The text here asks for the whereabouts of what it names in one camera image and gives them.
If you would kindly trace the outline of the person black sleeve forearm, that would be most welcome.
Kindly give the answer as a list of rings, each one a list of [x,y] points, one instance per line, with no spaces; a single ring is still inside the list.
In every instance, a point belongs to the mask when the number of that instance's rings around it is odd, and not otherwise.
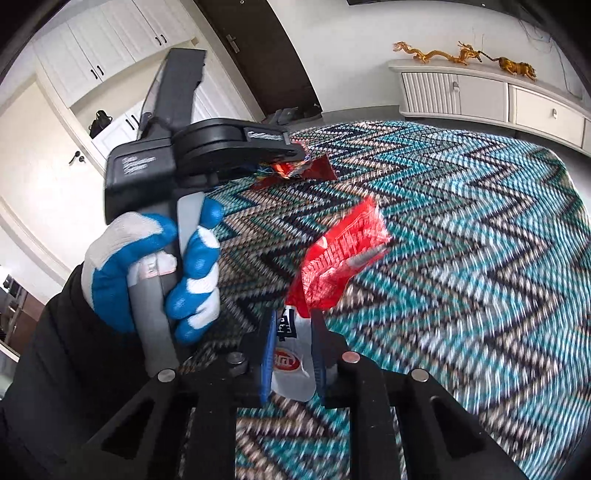
[[[87,304],[76,267],[45,306],[1,401],[1,476],[50,479],[148,377],[140,340]]]

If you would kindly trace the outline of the left blue white gloved hand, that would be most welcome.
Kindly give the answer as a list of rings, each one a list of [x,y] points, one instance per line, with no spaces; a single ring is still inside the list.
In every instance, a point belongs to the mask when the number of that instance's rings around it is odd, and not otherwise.
[[[174,339],[180,345],[197,343],[221,310],[218,259],[221,246],[213,228],[223,219],[221,203],[205,198],[198,226],[185,249],[182,279],[169,292],[164,310],[177,323]],[[177,238],[177,226],[159,214],[127,212],[114,220],[86,252],[81,287],[93,312],[113,330],[136,331],[128,294],[130,268],[154,254],[166,261],[164,248]]]

